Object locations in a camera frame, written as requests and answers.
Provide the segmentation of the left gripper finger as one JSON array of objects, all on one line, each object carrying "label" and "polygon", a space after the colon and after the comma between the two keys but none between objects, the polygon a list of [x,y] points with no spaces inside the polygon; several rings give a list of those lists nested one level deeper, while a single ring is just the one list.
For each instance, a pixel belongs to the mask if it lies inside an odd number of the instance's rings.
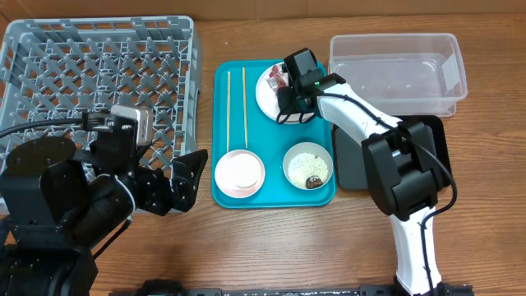
[{"label": "left gripper finger", "polygon": [[172,160],[171,203],[174,210],[188,212],[196,203],[202,172],[208,151],[197,150]]},{"label": "left gripper finger", "polygon": [[148,198],[141,206],[141,209],[155,215],[165,216],[170,212],[172,207],[170,200],[165,200],[163,198]]}]

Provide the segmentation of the red snack wrapper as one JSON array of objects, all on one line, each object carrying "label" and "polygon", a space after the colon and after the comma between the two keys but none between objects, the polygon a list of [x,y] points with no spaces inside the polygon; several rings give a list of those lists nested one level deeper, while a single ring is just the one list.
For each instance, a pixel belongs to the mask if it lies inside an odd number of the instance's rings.
[{"label": "red snack wrapper", "polygon": [[288,73],[283,63],[275,64],[266,78],[270,88],[276,92],[278,89],[288,87]]}]

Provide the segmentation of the grey bowl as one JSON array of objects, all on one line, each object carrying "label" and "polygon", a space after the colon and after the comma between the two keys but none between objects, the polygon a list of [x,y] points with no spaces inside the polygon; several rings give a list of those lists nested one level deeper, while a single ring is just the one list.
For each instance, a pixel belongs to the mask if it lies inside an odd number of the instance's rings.
[{"label": "grey bowl", "polygon": [[296,188],[312,191],[326,185],[333,175],[333,160],[321,145],[301,142],[292,146],[284,156],[286,179]]}]

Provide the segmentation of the pile of white rice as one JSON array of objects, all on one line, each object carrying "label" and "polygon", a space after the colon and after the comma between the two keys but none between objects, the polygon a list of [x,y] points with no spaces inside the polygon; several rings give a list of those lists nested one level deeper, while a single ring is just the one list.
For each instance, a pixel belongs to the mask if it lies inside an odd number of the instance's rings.
[{"label": "pile of white rice", "polygon": [[306,179],[312,175],[321,177],[324,183],[329,177],[329,168],[320,156],[301,153],[291,159],[288,164],[288,179],[292,185],[306,189]]}]

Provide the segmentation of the brown food scrap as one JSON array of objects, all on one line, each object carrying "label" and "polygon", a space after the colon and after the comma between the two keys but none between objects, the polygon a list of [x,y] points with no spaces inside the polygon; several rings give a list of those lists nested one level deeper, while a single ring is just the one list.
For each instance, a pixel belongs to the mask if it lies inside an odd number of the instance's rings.
[{"label": "brown food scrap", "polygon": [[305,188],[306,189],[315,189],[318,187],[321,187],[324,184],[324,181],[321,179],[321,177],[317,175],[312,175],[311,177],[308,177],[305,182]]}]

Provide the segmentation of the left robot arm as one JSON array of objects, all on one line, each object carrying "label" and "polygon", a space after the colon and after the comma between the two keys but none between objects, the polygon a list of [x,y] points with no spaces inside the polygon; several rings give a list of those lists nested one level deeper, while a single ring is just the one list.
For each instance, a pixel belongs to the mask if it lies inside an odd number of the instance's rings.
[{"label": "left robot arm", "polygon": [[110,244],[135,210],[190,210],[207,151],[175,158],[171,178],[140,166],[144,153],[131,136],[99,136],[90,150],[49,136],[13,150],[1,193],[16,242],[1,252],[1,293],[87,295],[98,274],[93,248]]}]

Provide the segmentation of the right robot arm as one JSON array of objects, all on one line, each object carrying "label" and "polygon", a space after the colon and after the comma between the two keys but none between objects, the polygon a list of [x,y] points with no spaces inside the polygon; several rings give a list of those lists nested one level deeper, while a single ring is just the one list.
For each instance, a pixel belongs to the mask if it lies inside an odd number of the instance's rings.
[{"label": "right robot arm", "polygon": [[441,213],[436,204],[439,191],[456,184],[436,156],[428,127],[383,113],[336,74],[307,86],[288,84],[276,93],[278,122],[313,113],[361,146],[368,191],[393,227],[397,284],[406,295],[437,295],[442,279],[433,236],[434,218]]}]

